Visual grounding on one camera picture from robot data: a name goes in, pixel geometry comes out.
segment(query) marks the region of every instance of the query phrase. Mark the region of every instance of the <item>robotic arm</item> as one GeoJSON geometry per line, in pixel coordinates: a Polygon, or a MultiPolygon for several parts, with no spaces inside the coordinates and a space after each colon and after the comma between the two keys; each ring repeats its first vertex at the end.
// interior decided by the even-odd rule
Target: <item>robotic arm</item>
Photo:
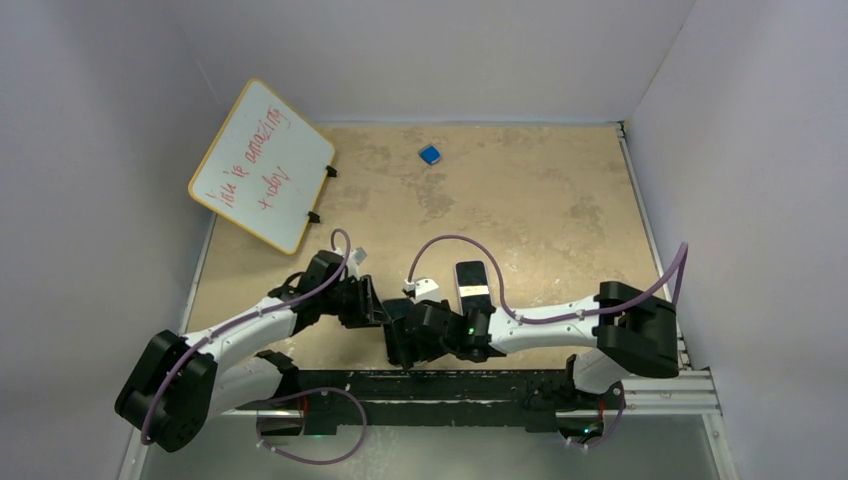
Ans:
{"type": "Polygon", "coordinates": [[[337,316],[346,328],[382,328],[389,362],[404,370],[448,354],[485,362],[528,348],[586,346],[593,350],[572,356],[566,366],[574,387],[582,392],[602,394],[630,374],[677,375],[672,304],[650,297],[617,315],[582,315],[623,304],[642,293],[622,283],[604,282],[598,295],[575,302],[517,311],[519,318],[578,314],[570,321],[533,325],[515,320],[503,309],[471,309],[459,315],[442,300],[438,285],[430,279],[417,280],[406,289],[406,297],[381,302],[371,277],[359,275],[364,258],[362,249],[347,262],[339,249],[322,250],[300,275],[297,286],[291,285],[294,278],[290,278],[254,307],[218,326],[183,337],[170,331],[159,333],[118,396],[116,412],[164,450],[176,451],[194,438],[210,416],[302,390],[297,367],[285,355],[262,351],[246,363],[239,362],[297,334],[321,315],[337,316]],[[346,275],[336,274],[331,281],[340,269],[346,275]],[[307,295],[324,283],[327,286],[320,293],[307,295]],[[308,299],[293,302],[299,297],[308,299]],[[280,308],[284,302],[294,306],[280,308]],[[225,332],[218,333],[225,327],[225,332]],[[170,384],[160,391],[172,373],[170,384]]]}

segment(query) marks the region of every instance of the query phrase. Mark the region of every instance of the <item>blue cube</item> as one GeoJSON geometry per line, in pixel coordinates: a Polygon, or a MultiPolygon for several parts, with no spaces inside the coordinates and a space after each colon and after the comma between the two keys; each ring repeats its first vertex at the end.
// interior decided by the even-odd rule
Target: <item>blue cube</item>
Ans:
{"type": "Polygon", "coordinates": [[[427,162],[428,165],[433,165],[442,159],[442,154],[439,153],[439,151],[436,150],[436,147],[432,145],[427,145],[426,147],[422,148],[418,152],[418,156],[421,157],[421,160],[427,162]]]}

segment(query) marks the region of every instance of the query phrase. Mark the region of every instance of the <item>table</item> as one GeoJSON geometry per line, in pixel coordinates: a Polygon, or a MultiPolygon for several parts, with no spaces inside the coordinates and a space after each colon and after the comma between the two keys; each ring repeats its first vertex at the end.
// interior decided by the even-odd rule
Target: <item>table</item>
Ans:
{"type": "MultiPolygon", "coordinates": [[[[512,307],[557,304],[621,280],[645,289],[657,278],[633,187],[613,126],[327,126],[338,178],[325,183],[300,250],[286,256],[218,218],[188,331],[254,305],[289,274],[329,248],[333,228],[348,231],[368,258],[381,299],[401,296],[418,249],[445,233],[470,236],[495,255],[512,307]],[[418,151],[434,144],[430,166],[418,151]]],[[[416,276],[435,279],[456,309],[453,265],[484,259],[457,241],[433,245],[416,276]]],[[[497,299],[497,281],[489,269],[497,299]]],[[[384,369],[381,329],[346,330],[324,317],[269,348],[302,369],[384,369]]],[[[562,368],[581,348],[546,348],[484,365],[443,357],[416,368],[562,368]]]]}

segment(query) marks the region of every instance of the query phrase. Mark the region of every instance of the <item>blue eraser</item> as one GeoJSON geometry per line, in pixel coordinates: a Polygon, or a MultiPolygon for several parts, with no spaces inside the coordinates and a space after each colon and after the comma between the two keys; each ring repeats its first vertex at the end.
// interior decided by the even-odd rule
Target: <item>blue eraser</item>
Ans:
{"type": "Polygon", "coordinates": [[[424,160],[429,165],[433,165],[442,158],[442,154],[439,153],[439,151],[436,150],[436,147],[432,145],[427,145],[426,147],[422,148],[418,152],[418,156],[421,157],[421,160],[424,160]]]}

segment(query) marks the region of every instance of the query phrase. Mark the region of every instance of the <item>wall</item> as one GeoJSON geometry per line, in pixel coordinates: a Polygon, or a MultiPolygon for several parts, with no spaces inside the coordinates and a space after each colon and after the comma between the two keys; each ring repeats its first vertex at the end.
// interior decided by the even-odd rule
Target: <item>wall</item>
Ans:
{"type": "Polygon", "coordinates": [[[315,121],[628,118],[694,0],[171,0],[221,102],[315,121]]]}
{"type": "Polygon", "coordinates": [[[848,4],[698,1],[628,132],[743,478],[848,478],[848,4]]]}
{"type": "Polygon", "coordinates": [[[0,2],[0,72],[2,476],[115,478],[113,402],[178,324],[224,109],[159,1],[0,2]]]}

